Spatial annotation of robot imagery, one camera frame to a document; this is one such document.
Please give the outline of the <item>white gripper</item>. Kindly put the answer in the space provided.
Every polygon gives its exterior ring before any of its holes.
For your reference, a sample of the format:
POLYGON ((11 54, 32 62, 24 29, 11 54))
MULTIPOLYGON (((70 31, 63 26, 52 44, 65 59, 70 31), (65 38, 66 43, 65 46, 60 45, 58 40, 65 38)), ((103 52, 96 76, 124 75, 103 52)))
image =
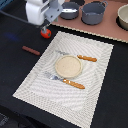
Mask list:
POLYGON ((62 12, 65 0, 26 0, 26 15, 29 23, 42 25, 45 20, 53 22, 62 12))

